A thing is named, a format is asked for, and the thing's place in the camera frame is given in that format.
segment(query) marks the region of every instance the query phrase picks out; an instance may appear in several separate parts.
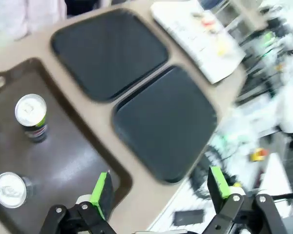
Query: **bolt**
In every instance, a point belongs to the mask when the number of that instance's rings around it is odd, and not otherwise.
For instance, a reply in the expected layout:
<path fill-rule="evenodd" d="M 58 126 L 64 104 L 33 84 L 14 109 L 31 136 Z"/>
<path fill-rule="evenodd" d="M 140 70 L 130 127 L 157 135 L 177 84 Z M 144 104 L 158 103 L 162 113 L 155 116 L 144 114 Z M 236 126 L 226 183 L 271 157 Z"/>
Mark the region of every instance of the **bolt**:
<path fill-rule="evenodd" d="M 234 200 L 234 201 L 239 201 L 239 200 L 240 200 L 240 197 L 239 197 L 238 195 L 234 195 L 234 196 L 233 196 L 233 200 Z"/>
<path fill-rule="evenodd" d="M 266 201 L 266 198 L 265 198 L 264 196 L 260 196 L 260 197 L 259 197 L 259 201 L 260 201 L 260 202 L 265 202 L 265 201 Z"/>

